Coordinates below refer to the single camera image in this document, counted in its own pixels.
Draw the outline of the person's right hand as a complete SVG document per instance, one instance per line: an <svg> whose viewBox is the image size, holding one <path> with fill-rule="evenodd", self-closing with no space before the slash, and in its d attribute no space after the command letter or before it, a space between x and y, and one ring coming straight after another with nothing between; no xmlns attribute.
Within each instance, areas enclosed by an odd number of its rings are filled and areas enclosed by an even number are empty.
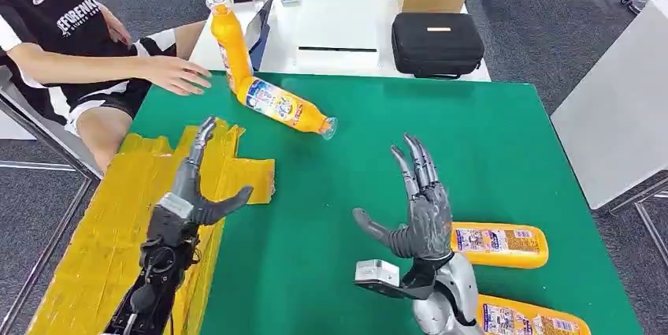
<svg viewBox="0 0 668 335"><path fill-rule="evenodd" d="M182 96L202 95L205 88L211 87L208 70L178 57L140 58L136 76Z"/></svg>

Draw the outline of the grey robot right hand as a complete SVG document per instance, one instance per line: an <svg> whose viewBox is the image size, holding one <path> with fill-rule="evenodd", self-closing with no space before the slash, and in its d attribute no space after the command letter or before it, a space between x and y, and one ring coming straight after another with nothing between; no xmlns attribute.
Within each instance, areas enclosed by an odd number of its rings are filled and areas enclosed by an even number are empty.
<svg viewBox="0 0 668 335"><path fill-rule="evenodd" d="M352 210L358 226L403 259L439 260L450 256L452 214L448 194L440 181L435 163L419 138L408 133L403 138L412 162L395 145L391 153L399 164L408 198L408 224L390 230L374 221L361 207Z"/></svg>

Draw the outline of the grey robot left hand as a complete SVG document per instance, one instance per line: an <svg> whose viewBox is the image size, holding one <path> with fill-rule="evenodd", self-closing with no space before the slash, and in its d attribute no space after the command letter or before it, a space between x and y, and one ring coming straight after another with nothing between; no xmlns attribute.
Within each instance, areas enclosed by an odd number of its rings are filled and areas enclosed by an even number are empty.
<svg viewBox="0 0 668 335"><path fill-rule="evenodd" d="M210 201L200 192L200 167L206 144L212 139L215 127L214 116L209 116L198 127L189 154L180 163L170 190L193 206L186 218L198 225L214 225L237 211L247 204L254 190L250 185L243 186L234 196L220 202Z"/></svg>

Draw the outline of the person's left hand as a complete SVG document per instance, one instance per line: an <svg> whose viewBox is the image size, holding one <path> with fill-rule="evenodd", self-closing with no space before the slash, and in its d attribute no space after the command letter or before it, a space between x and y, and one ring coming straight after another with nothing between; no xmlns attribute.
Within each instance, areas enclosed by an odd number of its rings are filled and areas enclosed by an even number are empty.
<svg viewBox="0 0 668 335"><path fill-rule="evenodd" d="M132 39L123 23L103 4L99 3L98 7L108 28L110 38L114 42L123 43L126 46L130 46Z"/></svg>

